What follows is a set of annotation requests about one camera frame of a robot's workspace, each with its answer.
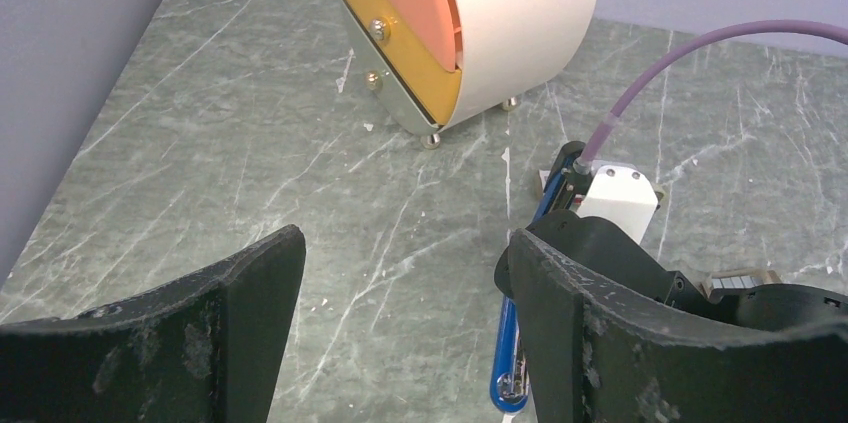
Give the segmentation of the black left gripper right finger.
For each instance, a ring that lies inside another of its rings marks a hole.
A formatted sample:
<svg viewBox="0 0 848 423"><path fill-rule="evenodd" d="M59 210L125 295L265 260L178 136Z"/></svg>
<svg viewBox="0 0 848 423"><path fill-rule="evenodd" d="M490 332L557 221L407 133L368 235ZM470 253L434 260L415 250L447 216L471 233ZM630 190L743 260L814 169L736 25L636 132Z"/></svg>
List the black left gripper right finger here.
<svg viewBox="0 0 848 423"><path fill-rule="evenodd" d="M847 322L784 332L662 305L512 235L514 301L541 422L843 422Z"/></svg>

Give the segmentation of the red staple box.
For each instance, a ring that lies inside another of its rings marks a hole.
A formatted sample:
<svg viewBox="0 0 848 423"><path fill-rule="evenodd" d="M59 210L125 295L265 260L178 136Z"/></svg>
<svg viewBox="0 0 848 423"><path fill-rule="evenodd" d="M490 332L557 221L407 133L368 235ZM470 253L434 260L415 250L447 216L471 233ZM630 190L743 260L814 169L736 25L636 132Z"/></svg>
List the red staple box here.
<svg viewBox="0 0 848 423"><path fill-rule="evenodd" d="M545 193L545 188L548 182L549 175L549 170L539 170L537 173L537 181L534 187L535 198L537 200L540 200Z"/></svg>

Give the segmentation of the blue black stapler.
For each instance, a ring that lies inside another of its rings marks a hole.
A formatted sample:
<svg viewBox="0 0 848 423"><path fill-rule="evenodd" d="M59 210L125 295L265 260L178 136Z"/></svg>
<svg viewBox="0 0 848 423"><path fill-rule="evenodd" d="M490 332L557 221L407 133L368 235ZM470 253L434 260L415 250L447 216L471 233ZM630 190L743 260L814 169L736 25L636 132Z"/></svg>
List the blue black stapler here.
<svg viewBox="0 0 848 423"><path fill-rule="evenodd" d="M546 214L578 205L582 192L570 182L569 174L585 144L570 141L564 144L550 168L543 197L539 200L531 225ZM503 252L496 264L494 280L503 293L499 325L492 364L489 396L498 411L505 415L520 413L530 396L530 382L517 321L517 310L511 299L508 253Z"/></svg>

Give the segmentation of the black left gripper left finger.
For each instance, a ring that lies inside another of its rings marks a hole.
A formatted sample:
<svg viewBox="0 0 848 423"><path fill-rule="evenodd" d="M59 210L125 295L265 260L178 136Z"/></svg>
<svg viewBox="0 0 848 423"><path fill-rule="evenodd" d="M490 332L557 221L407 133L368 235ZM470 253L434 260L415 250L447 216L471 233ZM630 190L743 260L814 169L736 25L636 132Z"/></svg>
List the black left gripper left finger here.
<svg viewBox="0 0 848 423"><path fill-rule="evenodd" d="M285 226L144 293L1 328L5 422L263 422L306 259Z"/></svg>

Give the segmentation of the staple box tray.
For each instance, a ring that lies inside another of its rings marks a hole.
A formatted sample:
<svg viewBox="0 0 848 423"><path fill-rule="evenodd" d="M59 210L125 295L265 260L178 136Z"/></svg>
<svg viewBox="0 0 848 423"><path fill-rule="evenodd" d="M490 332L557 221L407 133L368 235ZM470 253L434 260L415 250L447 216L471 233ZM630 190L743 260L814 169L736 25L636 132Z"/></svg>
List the staple box tray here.
<svg viewBox="0 0 848 423"><path fill-rule="evenodd" d="M774 270L744 268L710 273L701 283L701 287L703 293L710 297L716 290L747 290L761 285L779 284L781 282L781 277Z"/></svg>

